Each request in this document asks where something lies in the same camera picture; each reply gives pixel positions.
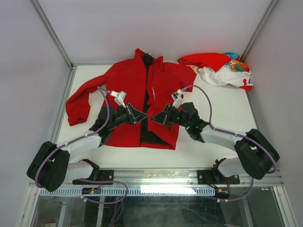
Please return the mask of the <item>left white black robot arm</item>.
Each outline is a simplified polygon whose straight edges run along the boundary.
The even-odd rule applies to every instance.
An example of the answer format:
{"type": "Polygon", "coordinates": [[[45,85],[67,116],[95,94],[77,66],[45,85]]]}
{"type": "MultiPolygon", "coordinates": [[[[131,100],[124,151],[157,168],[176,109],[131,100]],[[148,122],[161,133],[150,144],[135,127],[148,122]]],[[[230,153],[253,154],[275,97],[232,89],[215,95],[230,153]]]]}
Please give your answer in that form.
{"type": "Polygon", "coordinates": [[[106,144],[121,126],[138,124],[147,116],[131,104],[118,109],[104,106],[93,126],[81,136],[60,145],[44,142],[31,162],[27,176],[49,192],[57,190],[64,182],[95,183],[99,179],[99,166],[89,159],[78,162],[73,159],[106,144]]]}

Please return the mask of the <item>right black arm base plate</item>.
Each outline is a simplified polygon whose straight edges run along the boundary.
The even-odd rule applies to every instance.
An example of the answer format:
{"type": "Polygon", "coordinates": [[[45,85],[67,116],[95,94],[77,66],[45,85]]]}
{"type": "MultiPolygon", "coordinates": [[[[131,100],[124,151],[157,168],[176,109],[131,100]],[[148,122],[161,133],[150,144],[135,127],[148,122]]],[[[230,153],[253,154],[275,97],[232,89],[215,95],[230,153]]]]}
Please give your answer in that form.
{"type": "Polygon", "coordinates": [[[230,177],[223,176],[220,172],[211,169],[197,170],[197,181],[198,184],[230,184],[238,185],[240,184],[240,178],[238,175],[232,175],[230,177]]]}

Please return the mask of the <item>red zip jacket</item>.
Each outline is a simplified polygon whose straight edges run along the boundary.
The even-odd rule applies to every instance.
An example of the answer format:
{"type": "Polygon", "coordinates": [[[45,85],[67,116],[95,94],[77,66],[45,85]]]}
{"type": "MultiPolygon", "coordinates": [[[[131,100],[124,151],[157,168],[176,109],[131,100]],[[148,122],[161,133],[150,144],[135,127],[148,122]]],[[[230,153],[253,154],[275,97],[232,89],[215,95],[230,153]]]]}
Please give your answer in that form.
{"type": "Polygon", "coordinates": [[[196,73],[188,66],[164,62],[163,57],[153,58],[140,49],[131,59],[115,63],[106,73],[83,85],[66,102],[68,123],[71,126],[86,122],[89,112],[89,95],[106,85],[110,91],[126,92],[125,102],[148,114],[138,124],[114,129],[106,143],[113,147],[147,147],[175,149],[179,126],[170,128],[153,122],[151,118],[172,104],[171,94],[192,85],[196,73]]]}

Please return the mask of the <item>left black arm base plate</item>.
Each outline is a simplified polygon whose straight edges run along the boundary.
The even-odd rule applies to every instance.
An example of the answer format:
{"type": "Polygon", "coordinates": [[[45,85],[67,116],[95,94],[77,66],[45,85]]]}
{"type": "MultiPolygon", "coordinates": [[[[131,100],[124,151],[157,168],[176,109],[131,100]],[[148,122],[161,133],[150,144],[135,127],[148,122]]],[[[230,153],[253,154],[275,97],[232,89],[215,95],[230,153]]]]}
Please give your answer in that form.
{"type": "Polygon", "coordinates": [[[100,185],[100,182],[106,181],[106,183],[102,183],[102,185],[112,185],[114,179],[114,170],[109,169],[100,169],[92,173],[89,178],[85,178],[84,181],[82,179],[76,179],[72,181],[73,185],[100,185]]]}

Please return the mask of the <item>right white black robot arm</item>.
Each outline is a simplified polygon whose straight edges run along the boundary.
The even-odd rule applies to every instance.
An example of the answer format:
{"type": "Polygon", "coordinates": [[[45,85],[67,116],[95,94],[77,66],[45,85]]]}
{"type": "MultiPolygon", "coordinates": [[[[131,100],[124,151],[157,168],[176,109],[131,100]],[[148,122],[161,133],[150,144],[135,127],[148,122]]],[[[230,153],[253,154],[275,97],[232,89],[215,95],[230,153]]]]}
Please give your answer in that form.
{"type": "Polygon", "coordinates": [[[211,171],[212,179],[217,183],[239,174],[248,174],[253,179],[261,180],[266,174],[277,170],[280,156],[259,130],[235,132],[216,128],[199,117],[192,102],[182,104],[180,109],[168,104],[162,112],[152,117],[152,121],[168,127],[182,126],[193,140],[234,151],[236,157],[215,161],[211,171]]]}

